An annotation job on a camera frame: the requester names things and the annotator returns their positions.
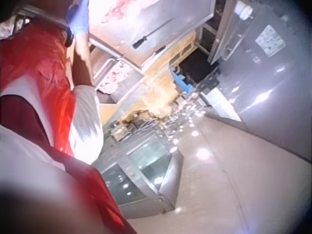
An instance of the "black knife handle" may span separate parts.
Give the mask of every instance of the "black knife handle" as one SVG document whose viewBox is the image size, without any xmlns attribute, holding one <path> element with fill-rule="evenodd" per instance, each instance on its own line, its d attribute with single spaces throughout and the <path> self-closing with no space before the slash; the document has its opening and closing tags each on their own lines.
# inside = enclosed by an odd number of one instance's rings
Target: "black knife handle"
<svg viewBox="0 0 312 234">
<path fill-rule="evenodd" d="M 146 41 L 146 36 L 142 37 L 142 39 L 138 40 L 136 43 L 134 43 L 132 46 L 133 48 L 137 49 L 141 44 L 143 44 L 144 41 Z"/>
</svg>

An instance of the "stainless steel counter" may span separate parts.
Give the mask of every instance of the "stainless steel counter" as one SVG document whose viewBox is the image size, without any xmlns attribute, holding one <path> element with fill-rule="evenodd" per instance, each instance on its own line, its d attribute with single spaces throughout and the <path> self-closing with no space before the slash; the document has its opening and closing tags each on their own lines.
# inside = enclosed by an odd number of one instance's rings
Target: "stainless steel counter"
<svg viewBox="0 0 312 234">
<path fill-rule="evenodd" d="M 125 17 L 108 23 L 91 22 L 90 31 L 140 66 L 154 51 L 163 45 L 167 45 L 166 49 L 169 49 L 179 39 L 210 19 L 214 8 L 215 0 L 159 0 L 141 10 L 136 18 Z M 148 37 L 138 49 L 132 47 L 134 42 L 172 18 L 173 21 Z"/>
</svg>

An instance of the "blue glove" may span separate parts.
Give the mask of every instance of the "blue glove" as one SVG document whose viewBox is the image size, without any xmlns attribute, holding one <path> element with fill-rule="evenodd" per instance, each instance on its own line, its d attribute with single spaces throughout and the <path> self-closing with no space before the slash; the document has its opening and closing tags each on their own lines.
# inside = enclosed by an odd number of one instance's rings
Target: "blue glove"
<svg viewBox="0 0 312 234">
<path fill-rule="evenodd" d="M 67 23 L 75 36 L 89 32 L 89 0 L 81 0 L 68 10 Z"/>
</svg>

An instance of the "tiled floor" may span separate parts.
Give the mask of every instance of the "tiled floor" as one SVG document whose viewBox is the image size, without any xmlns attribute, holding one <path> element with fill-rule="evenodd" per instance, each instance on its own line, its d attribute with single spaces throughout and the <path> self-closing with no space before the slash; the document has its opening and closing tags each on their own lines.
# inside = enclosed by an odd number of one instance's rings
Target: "tiled floor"
<svg viewBox="0 0 312 234">
<path fill-rule="evenodd" d="M 137 232 L 276 234 L 291 227 L 310 202 L 311 165 L 216 120 L 195 117 L 194 124 L 176 136 L 185 157 L 176 210 L 130 220 Z"/>
</svg>

